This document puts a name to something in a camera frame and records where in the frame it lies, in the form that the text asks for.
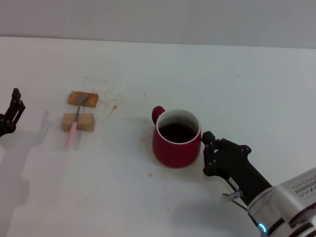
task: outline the coffee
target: coffee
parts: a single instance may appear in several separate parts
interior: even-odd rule
[[[184,143],[191,141],[197,133],[184,123],[171,123],[159,129],[160,134],[170,142]]]

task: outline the metal spoon head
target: metal spoon head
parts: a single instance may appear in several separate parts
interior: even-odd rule
[[[85,99],[88,98],[88,94],[83,94],[77,98],[77,103],[80,105]]]

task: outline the table surface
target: table surface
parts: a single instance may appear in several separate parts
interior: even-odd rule
[[[1,237],[253,237],[220,179],[161,165],[151,111],[193,112],[252,148],[277,185],[316,166],[316,50],[0,38],[0,111],[19,88],[26,110],[0,138]],[[94,133],[66,148],[72,90],[99,94]]]

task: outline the cable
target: cable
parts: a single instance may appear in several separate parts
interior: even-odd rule
[[[229,194],[222,194],[224,197],[228,197],[229,196]],[[241,207],[242,209],[244,209],[247,213],[248,213],[248,211],[247,211],[247,208],[246,207],[244,207],[243,205],[241,205],[241,204],[239,204],[238,202],[236,202],[236,201],[234,201],[234,200],[231,200],[233,203],[235,203],[237,206],[239,206],[239,207]]]
[[[244,209],[248,213],[247,208],[245,208],[243,205],[239,204],[238,202],[236,202],[234,200],[232,200],[232,202],[235,203],[236,205],[240,206],[242,209]]]

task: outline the stain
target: stain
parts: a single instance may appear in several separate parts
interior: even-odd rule
[[[85,85],[86,85],[86,83],[87,83],[87,79],[84,77],[84,78],[83,78],[83,86],[82,86],[82,90],[84,90],[84,89],[85,89]]]
[[[111,116],[112,113],[113,113],[115,110],[117,110],[117,109],[118,109],[118,105],[113,105],[113,108],[112,108],[111,112],[110,112],[106,117]]]
[[[109,102],[108,101],[104,101],[102,99],[99,98],[98,103],[101,105],[105,105],[106,107],[109,107]]]
[[[119,101],[119,99],[112,99],[112,100],[109,100],[109,102],[116,102],[116,101]]]
[[[93,77],[83,77],[86,82],[108,82],[107,79],[98,79]]]
[[[91,90],[91,93],[93,93],[93,94],[98,94],[98,95],[99,95],[101,92],[93,88],[93,89]]]
[[[132,120],[130,117],[123,117],[123,120],[126,120],[126,121],[128,121],[128,122],[130,122],[130,123],[133,123],[134,122],[134,120]]]
[[[133,122],[134,122],[134,120],[132,119],[132,117],[129,115],[129,113],[128,113],[126,110],[124,111],[123,120],[126,120],[126,121],[128,121],[128,122],[130,122],[130,123],[133,123]]]
[[[140,143],[144,144],[146,147],[146,150],[149,152],[150,149],[152,148],[152,135],[151,134],[146,135],[140,140]]]
[[[111,94],[111,89],[106,89],[105,91],[103,91],[102,96],[106,99],[106,101],[108,101],[108,94]]]

